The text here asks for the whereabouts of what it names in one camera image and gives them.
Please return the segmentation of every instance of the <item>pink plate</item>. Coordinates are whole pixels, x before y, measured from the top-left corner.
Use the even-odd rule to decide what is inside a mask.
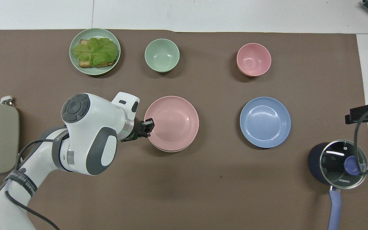
[[[241,47],[236,56],[238,69],[246,76],[254,77],[266,73],[271,66],[271,54],[258,43]]]
[[[149,141],[159,150],[177,152],[196,138],[199,126],[194,106],[179,96],[165,96],[153,102],[144,119],[152,118],[154,129]]]

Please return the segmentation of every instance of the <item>brown mat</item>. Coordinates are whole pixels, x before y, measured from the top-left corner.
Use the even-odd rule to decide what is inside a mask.
[[[63,103],[83,92],[108,100],[119,91],[134,94],[140,119],[156,99],[181,96],[197,109],[200,129],[178,153],[140,139],[121,143],[99,176],[53,172],[31,208],[66,230],[327,229],[329,187],[312,177],[307,158],[320,142],[353,139],[354,125],[346,125],[344,115],[364,105],[355,35],[111,30],[121,60],[93,78],[69,60],[78,32],[0,31],[0,98],[16,98],[20,147],[63,124]],[[180,49],[180,62],[169,73],[156,73],[144,61],[156,38],[169,38]],[[272,55],[260,77],[244,76],[236,66],[238,49],[249,42]],[[289,137],[272,149],[253,146],[239,127],[241,109],[259,96],[281,101],[292,119]],[[368,157],[366,126],[359,145]],[[368,229],[368,176],[342,191],[342,205],[340,229]],[[37,228],[49,228],[30,218]]]

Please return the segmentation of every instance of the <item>blue handle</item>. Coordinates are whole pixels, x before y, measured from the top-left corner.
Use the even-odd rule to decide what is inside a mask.
[[[327,230],[338,230],[341,209],[340,192],[329,190],[329,195],[332,208],[330,209],[329,228]]]

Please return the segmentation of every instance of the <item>white robotic arm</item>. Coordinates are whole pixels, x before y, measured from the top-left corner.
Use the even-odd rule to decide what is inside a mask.
[[[61,111],[66,127],[46,131],[41,136],[45,141],[34,147],[0,187],[0,230],[35,229],[26,211],[9,196],[27,206],[53,170],[98,175],[113,161],[117,140],[148,137],[154,123],[135,118],[138,104],[139,98],[122,92],[112,102],[88,93],[69,98]]]

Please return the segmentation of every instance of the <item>bread slice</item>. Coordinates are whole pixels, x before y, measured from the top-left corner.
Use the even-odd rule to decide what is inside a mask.
[[[87,45],[88,44],[88,40],[81,39],[80,43]],[[108,62],[108,63],[103,63],[101,65],[91,65],[89,60],[87,60],[87,61],[81,61],[81,60],[79,60],[79,67],[80,68],[91,68],[91,67],[101,68],[101,67],[108,67],[108,66],[114,65],[114,62],[115,61],[116,60],[114,60],[112,62]]]

